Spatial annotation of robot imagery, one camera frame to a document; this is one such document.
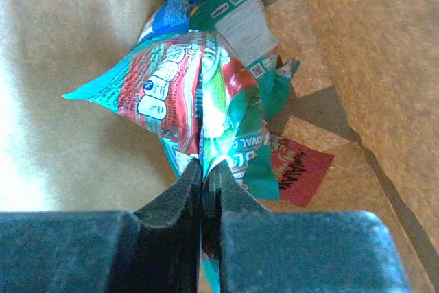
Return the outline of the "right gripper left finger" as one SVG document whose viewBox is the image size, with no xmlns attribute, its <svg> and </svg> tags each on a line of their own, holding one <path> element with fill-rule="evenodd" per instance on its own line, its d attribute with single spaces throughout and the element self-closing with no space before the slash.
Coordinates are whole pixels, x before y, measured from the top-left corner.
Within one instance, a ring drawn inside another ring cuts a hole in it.
<svg viewBox="0 0 439 293">
<path fill-rule="evenodd" d="M 197 292 L 202 171 L 135 212 L 1 214 L 2 292 Z"/>
</svg>

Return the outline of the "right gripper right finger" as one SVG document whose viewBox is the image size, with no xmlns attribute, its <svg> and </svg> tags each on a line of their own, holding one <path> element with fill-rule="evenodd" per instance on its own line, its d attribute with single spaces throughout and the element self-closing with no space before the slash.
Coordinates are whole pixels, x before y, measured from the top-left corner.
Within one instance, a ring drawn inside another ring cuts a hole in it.
<svg viewBox="0 0 439 293">
<path fill-rule="evenodd" d="M 410 292 L 387 226 L 368 211 L 277 213 L 234 179 L 209 176 L 221 292 Z"/>
</svg>

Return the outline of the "red snack packet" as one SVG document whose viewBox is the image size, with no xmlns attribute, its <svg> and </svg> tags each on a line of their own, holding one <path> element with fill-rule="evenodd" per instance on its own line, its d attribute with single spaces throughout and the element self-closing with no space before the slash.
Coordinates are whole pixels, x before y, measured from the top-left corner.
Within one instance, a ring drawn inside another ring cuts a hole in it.
<svg viewBox="0 0 439 293">
<path fill-rule="evenodd" d="M 335 157 L 275 134 L 270 135 L 270 142 L 280 199 L 307 207 Z"/>
</svg>

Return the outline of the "green red snack bag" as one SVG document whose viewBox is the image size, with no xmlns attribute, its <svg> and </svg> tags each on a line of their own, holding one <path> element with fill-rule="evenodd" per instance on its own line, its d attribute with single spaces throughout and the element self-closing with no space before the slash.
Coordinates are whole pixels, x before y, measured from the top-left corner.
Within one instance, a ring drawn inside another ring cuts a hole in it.
<svg viewBox="0 0 439 293">
<path fill-rule="evenodd" d="M 197 159 L 206 180 L 226 161 L 235 181 L 252 196 L 279 198 L 267 95 L 218 32 L 145 40 L 64 98 L 98 104 L 156 134 L 177 176 Z"/>
</svg>

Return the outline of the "brown paper bag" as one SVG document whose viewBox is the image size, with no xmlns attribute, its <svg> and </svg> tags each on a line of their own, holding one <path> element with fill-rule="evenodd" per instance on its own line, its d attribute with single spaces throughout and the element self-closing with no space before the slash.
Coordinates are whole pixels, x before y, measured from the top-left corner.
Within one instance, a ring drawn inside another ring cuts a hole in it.
<svg viewBox="0 0 439 293">
<path fill-rule="evenodd" d="M 158 138 L 63 95 L 116 64 L 164 0 L 1 0 L 1 210 L 135 210 L 175 176 Z M 334 156 L 310 211 L 365 209 L 415 292 L 438 291 L 438 0 L 268 0 L 296 58 L 275 133 Z"/>
</svg>

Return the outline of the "small light blue packet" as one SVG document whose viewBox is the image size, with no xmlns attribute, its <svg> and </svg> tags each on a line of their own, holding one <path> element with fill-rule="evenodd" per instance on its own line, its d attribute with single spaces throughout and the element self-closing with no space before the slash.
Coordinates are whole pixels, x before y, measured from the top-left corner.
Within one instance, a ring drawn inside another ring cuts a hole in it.
<svg viewBox="0 0 439 293">
<path fill-rule="evenodd" d="M 164 34 L 185 33 L 189 30 L 192 9 L 206 0 L 166 0 L 145 23 L 138 43 Z"/>
</svg>

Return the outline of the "teal white snack bag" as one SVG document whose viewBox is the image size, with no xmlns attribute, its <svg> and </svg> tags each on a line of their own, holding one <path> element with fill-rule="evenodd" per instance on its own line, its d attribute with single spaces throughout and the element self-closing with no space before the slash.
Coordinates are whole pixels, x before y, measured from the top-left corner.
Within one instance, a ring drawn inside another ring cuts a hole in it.
<svg viewBox="0 0 439 293">
<path fill-rule="evenodd" d="M 206 0 L 192 15 L 193 30 L 216 30 L 258 82 L 266 120 L 283 110 L 300 61 L 279 62 L 280 39 L 269 29 L 263 0 Z"/>
</svg>

